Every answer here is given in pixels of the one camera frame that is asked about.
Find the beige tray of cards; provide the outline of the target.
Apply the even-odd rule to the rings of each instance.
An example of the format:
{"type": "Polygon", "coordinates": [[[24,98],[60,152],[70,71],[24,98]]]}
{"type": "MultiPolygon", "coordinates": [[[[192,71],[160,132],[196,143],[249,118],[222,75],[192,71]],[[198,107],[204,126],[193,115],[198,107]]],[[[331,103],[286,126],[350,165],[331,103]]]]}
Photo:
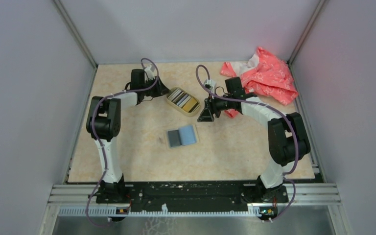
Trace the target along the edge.
{"type": "Polygon", "coordinates": [[[201,107],[199,99],[182,88],[174,87],[166,95],[167,103],[187,117],[195,116],[201,107]]]}

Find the beige card holder wallet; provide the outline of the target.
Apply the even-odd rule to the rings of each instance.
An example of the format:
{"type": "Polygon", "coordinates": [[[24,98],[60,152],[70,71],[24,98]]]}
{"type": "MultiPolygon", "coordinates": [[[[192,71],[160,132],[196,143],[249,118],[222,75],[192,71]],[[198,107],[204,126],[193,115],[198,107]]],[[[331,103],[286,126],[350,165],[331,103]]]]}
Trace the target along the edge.
{"type": "Polygon", "coordinates": [[[172,128],[172,129],[165,130],[165,132],[164,132],[165,144],[169,149],[171,149],[171,148],[169,147],[168,137],[167,137],[166,133],[169,130],[176,130],[176,129],[178,129],[179,132],[180,132],[182,145],[179,146],[179,147],[175,147],[175,148],[186,147],[186,146],[198,144],[200,142],[198,132],[197,132],[197,128],[194,124],[180,126],[178,128],[172,128]]]}

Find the black credit card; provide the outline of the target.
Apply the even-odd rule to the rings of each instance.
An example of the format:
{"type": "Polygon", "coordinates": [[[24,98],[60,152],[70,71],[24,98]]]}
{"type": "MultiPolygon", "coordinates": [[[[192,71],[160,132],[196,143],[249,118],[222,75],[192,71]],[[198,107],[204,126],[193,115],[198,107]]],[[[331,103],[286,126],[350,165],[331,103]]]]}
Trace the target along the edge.
{"type": "Polygon", "coordinates": [[[170,148],[179,147],[182,145],[180,132],[178,129],[167,131],[168,143],[170,148]]]}

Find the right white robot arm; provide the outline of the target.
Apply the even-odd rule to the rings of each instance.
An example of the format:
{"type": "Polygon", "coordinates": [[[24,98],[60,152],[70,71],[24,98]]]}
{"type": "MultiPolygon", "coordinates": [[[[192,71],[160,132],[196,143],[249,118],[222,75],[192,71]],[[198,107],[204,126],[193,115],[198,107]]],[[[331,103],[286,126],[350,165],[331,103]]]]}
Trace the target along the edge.
{"type": "Polygon", "coordinates": [[[216,94],[216,82],[207,79],[202,83],[209,94],[198,122],[213,122],[222,111],[234,110],[249,116],[267,129],[271,160],[258,176],[256,195],[262,202],[270,201],[283,184],[287,174],[294,172],[297,163],[311,151],[303,118],[299,113],[284,114],[264,103],[254,93],[247,93],[239,77],[225,81],[227,93],[216,94]]]}

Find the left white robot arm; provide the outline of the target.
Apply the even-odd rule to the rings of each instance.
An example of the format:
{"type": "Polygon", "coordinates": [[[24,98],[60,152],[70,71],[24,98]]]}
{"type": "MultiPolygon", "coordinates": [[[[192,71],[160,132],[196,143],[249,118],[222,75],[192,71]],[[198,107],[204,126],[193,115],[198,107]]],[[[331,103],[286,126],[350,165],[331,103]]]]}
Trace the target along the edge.
{"type": "Polygon", "coordinates": [[[146,97],[169,93],[161,82],[158,69],[148,66],[133,69],[131,81],[116,94],[94,96],[86,121],[86,130],[94,140],[100,157],[102,176],[97,195],[107,194],[114,202],[126,199],[123,171],[118,162],[117,137],[121,128],[121,112],[143,102],[146,97]]]}

